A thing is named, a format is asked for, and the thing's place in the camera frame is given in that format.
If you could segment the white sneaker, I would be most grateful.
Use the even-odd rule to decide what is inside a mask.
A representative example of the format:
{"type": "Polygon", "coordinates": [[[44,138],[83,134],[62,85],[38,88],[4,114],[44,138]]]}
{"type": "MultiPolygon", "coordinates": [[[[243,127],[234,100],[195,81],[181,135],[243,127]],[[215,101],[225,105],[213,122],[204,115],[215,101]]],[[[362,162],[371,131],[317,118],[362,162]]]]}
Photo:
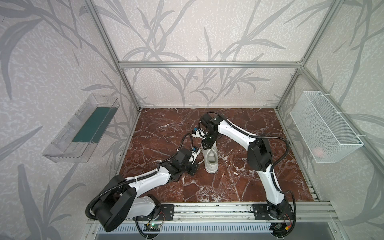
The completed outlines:
{"type": "Polygon", "coordinates": [[[204,156],[205,169],[209,174],[214,174],[218,171],[218,150],[217,142],[214,142],[213,146],[210,149],[202,150],[204,156]]]}

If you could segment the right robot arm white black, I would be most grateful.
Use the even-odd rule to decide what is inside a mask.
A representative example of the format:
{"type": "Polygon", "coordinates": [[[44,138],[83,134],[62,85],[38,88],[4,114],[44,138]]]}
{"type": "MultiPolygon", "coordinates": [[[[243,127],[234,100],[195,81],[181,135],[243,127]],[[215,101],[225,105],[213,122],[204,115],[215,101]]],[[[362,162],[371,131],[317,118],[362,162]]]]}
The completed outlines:
{"type": "Polygon", "coordinates": [[[282,161],[290,151],[289,142],[277,136],[258,136],[252,134],[228,120],[226,117],[216,114],[210,116],[212,112],[207,112],[200,117],[199,123],[205,128],[205,135],[202,137],[202,147],[204,150],[212,149],[218,135],[224,135],[241,145],[247,150],[247,162],[255,170],[264,186],[269,215],[272,219],[280,219],[285,215],[289,202],[285,197],[285,192],[280,188],[274,168],[282,161]],[[285,142],[286,151],[274,163],[273,154],[268,139],[277,139],[285,142]]]}

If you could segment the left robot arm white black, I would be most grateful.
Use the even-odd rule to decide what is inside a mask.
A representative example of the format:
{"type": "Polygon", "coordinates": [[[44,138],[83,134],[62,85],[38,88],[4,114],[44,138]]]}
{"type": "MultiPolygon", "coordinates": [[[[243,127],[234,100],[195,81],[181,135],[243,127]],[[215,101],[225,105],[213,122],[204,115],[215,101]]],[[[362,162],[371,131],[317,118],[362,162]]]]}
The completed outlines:
{"type": "Polygon", "coordinates": [[[99,221],[106,232],[115,230],[126,219],[156,218],[161,203],[148,191],[177,182],[185,173],[194,176],[199,166],[196,162],[199,153],[200,149],[194,145],[189,149],[179,146],[171,157],[159,162],[152,171],[128,178],[114,176],[86,206],[85,215],[99,221]]]}

